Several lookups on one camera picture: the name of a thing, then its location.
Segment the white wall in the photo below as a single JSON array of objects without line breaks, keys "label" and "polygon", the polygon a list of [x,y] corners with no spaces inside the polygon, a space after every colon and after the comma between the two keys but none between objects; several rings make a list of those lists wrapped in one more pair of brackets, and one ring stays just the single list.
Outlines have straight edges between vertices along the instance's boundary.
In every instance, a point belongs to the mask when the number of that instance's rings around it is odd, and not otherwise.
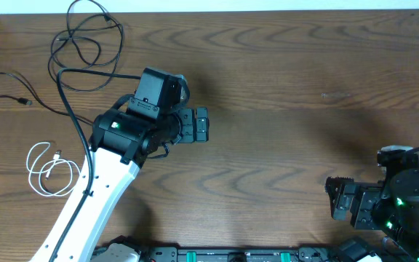
[{"label": "white wall", "polygon": [[[0,14],[65,13],[72,0],[0,0]],[[419,0],[97,0],[109,12],[419,9]],[[74,12],[97,12],[88,1]]]}]

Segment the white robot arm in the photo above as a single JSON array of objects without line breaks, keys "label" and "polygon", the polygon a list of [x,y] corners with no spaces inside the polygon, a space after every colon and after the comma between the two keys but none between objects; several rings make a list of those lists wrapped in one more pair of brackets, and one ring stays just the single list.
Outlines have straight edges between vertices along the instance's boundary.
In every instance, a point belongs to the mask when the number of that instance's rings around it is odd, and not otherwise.
[{"label": "white robot arm", "polygon": [[[76,220],[57,252],[56,261],[88,261],[105,228],[117,201],[125,189],[137,177],[140,168],[134,162],[123,164],[121,156],[99,148],[92,152],[95,180],[92,196],[87,197]],[[32,261],[48,261],[63,230],[71,219],[87,186],[88,164],[85,160],[75,189],[65,203],[55,226],[32,258]]]},{"label": "white robot arm", "polygon": [[[134,95],[123,95],[96,118],[87,142],[62,91],[60,79],[66,71],[139,78],[140,83]],[[32,261],[89,261],[116,203],[148,155],[163,146],[166,154],[149,158],[167,156],[168,143],[208,141],[207,109],[197,108],[196,118],[193,109],[184,108],[190,97],[185,78],[152,68],[141,78],[64,68],[58,72],[57,88],[87,155],[72,194]],[[120,111],[127,102],[127,110]],[[126,261],[136,262],[130,255]]]}]

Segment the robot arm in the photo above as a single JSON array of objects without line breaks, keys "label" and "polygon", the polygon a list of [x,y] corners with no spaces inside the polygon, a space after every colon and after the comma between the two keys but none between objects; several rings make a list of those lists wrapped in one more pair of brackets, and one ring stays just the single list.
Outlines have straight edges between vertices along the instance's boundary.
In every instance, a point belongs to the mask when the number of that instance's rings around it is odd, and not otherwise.
[{"label": "robot arm", "polygon": [[[183,76],[146,68],[135,95],[121,97],[99,115],[89,139],[95,172],[89,196],[76,216],[55,261],[88,261],[116,203],[137,177],[149,154],[167,143],[208,141],[206,108],[184,108],[189,99]],[[127,111],[119,108],[129,102]],[[75,189],[32,261],[48,261],[88,182],[87,160]]]},{"label": "robot arm", "polygon": [[419,262],[419,149],[386,147],[378,152],[378,166],[386,175],[377,183],[351,178],[328,178],[331,216],[352,213],[355,229],[381,230]]}]

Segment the green led light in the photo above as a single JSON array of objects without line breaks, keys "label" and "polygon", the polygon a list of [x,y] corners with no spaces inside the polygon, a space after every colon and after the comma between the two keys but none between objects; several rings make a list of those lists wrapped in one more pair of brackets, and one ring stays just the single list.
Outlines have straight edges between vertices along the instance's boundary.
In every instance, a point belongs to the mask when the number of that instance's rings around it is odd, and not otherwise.
[{"label": "green led light", "polygon": [[112,128],[119,128],[120,124],[118,122],[113,122],[113,124],[111,124]]}]

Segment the black mount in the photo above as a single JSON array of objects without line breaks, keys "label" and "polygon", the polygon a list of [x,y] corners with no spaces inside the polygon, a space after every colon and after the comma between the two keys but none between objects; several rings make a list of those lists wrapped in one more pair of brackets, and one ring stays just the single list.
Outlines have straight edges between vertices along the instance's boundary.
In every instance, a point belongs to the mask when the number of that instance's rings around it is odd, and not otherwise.
[{"label": "black mount", "polygon": [[381,230],[419,262],[419,159],[397,149],[378,152],[384,181],[356,183],[351,178],[328,178],[331,216],[346,219],[352,213],[355,229]]},{"label": "black mount", "polygon": [[[206,108],[185,108],[190,92],[181,75],[157,69],[143,71],[134,95],[124,95],[93,123],[91,150],[104,148],[121,162],[143,166],[147,156],[167,143],[207,142]],[[119,108],[129,102],[125,112]]]},{"label": "black mount", "polygon": [[107,253],[108,246],[113,243],[131,247],[139,254],[139,262],[356,262],[361,259],[379,261],[370,259],[376,255],[382,262],[405,261],[405,255],[384,252],[359,237],[349,239],[337,247],[301,245],[287,248],[193,248],[162,243],[158,246],[144,246],[132,237],[120,236],[111,240],[105,247],[97,247],[92,257]]}]

